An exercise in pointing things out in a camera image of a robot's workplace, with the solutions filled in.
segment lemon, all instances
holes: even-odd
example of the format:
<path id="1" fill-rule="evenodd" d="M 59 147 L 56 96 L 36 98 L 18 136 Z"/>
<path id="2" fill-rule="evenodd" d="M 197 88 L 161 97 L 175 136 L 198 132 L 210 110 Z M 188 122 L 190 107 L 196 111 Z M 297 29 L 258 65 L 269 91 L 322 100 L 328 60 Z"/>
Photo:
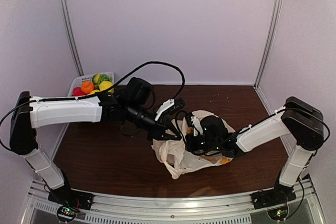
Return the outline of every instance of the lemon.
<path id="1" fill-rule="evenodd" d="M 113 83 L 112 82 L 110 82 L 110 81 L 102 81 L 100 84 L 99 84 L 99 89 L 100 89 L 100 91 L 103 91 L 103 90 L 105 90 L 105 89 L 108 89 L 108 88 L 110 88 L 110 87 L 112 87 L 113 86 Z"/>
<path id="2" fill-rule="evenodd" d="M 99 89 L 92 90 L 92 91 L 90 92 L 90 94 L 94 94 L 94 93 L 96 93 L 96 92 L 100 92 L 100 90 L 99 90 Z"/>

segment green fruit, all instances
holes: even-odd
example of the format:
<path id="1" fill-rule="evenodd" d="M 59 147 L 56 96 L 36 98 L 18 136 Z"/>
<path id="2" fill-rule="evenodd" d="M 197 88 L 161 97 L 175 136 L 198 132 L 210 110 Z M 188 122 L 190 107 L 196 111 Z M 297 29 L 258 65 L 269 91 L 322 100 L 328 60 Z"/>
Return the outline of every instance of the green fruit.
<path id="1" fill-rule="evenodd" d="M 110 78 L 106 74 L 101 74 L 99 78 L 99 84 L 101 84 L 103 81 L 110 81 Z"/>
<path id="2" fill-rule="evenodd" d="M 93 84 L 99 84 L 100 83 L 100 77 L 101 77 L 101 74 L 95 74 L 93 77 L 92 77 L 92 82 Z"/>

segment orange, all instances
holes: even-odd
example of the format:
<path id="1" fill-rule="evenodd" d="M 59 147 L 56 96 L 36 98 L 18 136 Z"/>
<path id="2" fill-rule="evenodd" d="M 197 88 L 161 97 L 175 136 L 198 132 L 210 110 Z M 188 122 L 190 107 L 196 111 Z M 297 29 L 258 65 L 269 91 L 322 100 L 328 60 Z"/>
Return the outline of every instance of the orange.
<path id="1" fill-rule="evenodd" d="M 85 81 L 80 86 L 80 91 L 82 91 L 84 94 L 89 94 L 92 90 L 94 90 L 95 85 L 92 81 Z"/>

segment red fruit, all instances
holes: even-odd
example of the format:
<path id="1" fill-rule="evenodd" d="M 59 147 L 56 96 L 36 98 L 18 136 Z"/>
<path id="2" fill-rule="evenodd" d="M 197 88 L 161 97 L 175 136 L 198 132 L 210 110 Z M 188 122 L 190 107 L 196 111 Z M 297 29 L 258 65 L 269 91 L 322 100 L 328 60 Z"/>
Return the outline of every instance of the red fruit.
<path id="1" fill-rule="evenodd" d="M 80 88 L 74 88 L 73 91 L 72 91 L 72 95 L 74 97 L 81 97 L 85 94 L 80 90 Z"/>

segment yellow fruit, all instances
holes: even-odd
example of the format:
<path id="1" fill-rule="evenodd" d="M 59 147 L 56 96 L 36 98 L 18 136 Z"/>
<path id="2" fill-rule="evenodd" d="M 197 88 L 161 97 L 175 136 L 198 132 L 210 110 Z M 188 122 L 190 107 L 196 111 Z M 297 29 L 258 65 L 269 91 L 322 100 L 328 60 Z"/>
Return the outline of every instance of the yellow fruit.
<path id="1" fill-rule="evenodd" d="M 92 91 L 90 92 L 90 94 L 94 94 L 94 93 L 96 93 L 96 92 L 100 92 L 100 90 L 99 90 L 99 89 L 92 90 Z"/>
<path id="2" fill-rule="evenodd" d="M 103 91 L 105 89 L 108 89 L 113 86 L 113 83 L 110 81 L 103 81 L 101 84 L 99 84 L 100 91 Z"/>
<path id="3" fill-rule="evenodd" d="M 98 82 L 99 82 L 99 78 L 100 78 L 100 74 L 99 74 L 99 73 L 95 74 L 95 75 L 92 77 L 92 82 L 93 82 L 93 84 L 98 84 Z"/>

